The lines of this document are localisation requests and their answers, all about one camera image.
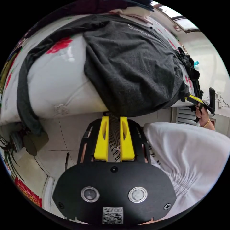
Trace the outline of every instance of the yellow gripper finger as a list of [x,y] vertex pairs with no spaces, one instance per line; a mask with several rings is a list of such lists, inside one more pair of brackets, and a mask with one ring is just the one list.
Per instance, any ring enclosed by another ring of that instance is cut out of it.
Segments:
[[102,117],[98,140],[94,152],[95,160],[108,162],[109,153],[109,116]]
[[135,154],[127,117],[121,117],[121,161],[134,160]]

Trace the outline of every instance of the screw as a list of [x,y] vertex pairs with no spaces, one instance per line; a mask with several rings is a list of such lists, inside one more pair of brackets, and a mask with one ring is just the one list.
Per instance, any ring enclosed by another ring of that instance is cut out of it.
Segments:
[[63,203],[59,202],[59,203],[58,203],[58,207],[59,207],[60,209],[64,209]]
[[164,206],[164,210],[168,210],[168,209],[170,209],[170,207],[171,207],[171,204],[166,204],[166,205]]
[[113,173],[114,173],[114,172],[116,173],[116,172],[118,171],[118,167],[113,166],[113,167],[110,169],[110,171],[113,172]]

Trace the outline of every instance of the gray cloth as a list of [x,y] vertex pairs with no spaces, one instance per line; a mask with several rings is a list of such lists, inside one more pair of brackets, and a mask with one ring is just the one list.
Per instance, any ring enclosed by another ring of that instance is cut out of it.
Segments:
[[85,75],[115,116],[152,113],[172,106],[189,92],[179,58],[154,29],[118,15],[90,15],[54,31],[28,52],[21,66],[17,108],[32,133],[39,135],[42,126],[29,102],[29,69],[60,39],[80,32],[87,42]]

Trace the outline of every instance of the floor tile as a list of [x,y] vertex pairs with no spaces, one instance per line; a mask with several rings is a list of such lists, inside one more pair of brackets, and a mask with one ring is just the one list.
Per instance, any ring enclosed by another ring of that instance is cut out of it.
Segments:
[[58,119],[41,120],[41,123],[49,136],[48,143],[43,150],[66,150],[65,142],[62,137],[60,123]]
[[60,118],[62,134],[67,149],[69,151],[79,150],[81,139],[88,125],[102,116],[102,113],[91,113]]

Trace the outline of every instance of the wall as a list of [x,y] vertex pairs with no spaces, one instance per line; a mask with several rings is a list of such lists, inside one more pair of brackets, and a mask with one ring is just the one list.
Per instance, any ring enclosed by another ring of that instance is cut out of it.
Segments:
[[170,18],[168,18],[165,14],[163,14],[160,10],[154,9],[154,12],[152,12],[151,17],[158,21],[161,25],[163,25],[166,29],[168,29],[170,32],[173,32],[176,36],[184,35],[186,34],[183,30],[180,32],[177,32],[174,27],[177,25],[175,24]]
[[[215,47],[202,32],[192,32],[178,35],[188,54],[194,61],[199,61],[196,69],[200,72],[200,87],[204,92],[203,98],[209,96],[209,87],[220,91],[227,104],[230,104],[230,78],[226,67]],[[216,114],[230,117],[230,108],[218,108],[216,100]]]
[[[18,126],[15,124],[7,124],[0,126],[1,135],[8,141],[9,134],[13,130],[18,130]],[[1,154],[4,158],[4,150],[0,148]],[[25,181],[24,184],[36,195],[42,198],[43,188],[47,179],[47,175],[40,168],[33,156],[26,152],[23,148],[20,153],[15,153],[15,160],[19,166],[13,161],[17,172]]]
[[216,119],[216,123],[215,123],[216,132],[222,133],[227,136],[230,127],[229,117],[216,114],[213,118]]
[[229,137],[229,138],[230,138],[230,122],[229,122],[229,126],[228,126],[227,137]]

